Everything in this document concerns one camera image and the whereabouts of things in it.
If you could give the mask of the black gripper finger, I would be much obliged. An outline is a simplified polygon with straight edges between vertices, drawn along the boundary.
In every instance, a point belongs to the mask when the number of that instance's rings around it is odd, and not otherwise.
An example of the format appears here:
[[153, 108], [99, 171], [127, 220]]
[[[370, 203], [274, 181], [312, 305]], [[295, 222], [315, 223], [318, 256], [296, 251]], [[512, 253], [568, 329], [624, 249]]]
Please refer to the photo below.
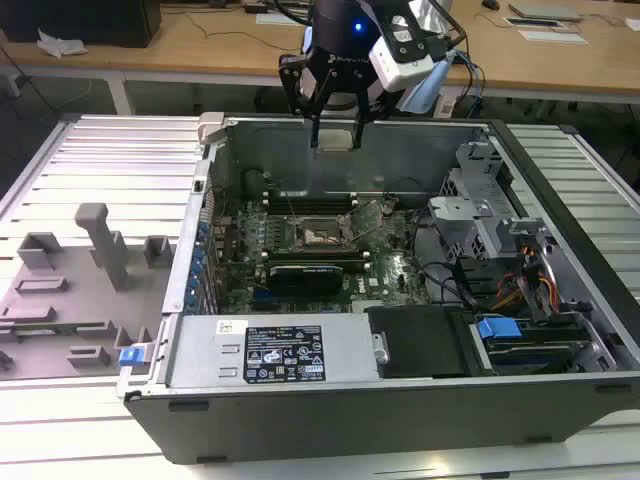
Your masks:
[[[290, 111], [311, 121], [310, 147], [319, 144], [320, 117], [335, 87], [335, 69], [324, 54], [290, 55], [279, 57], [279, 76], [285, 90]], [[309, 97], [300, 90], [303, 73], [308, 71], [315, 81]]]
[[359, 149], [362, 143], [364, 128], [370, 123], [387, 119], [396, 109], [403, 96], [403, 90], [387, 91], [380, 80], [365, 87], [358, 85], [356, 95], [357, 113], [353, 129], [353, 149]]

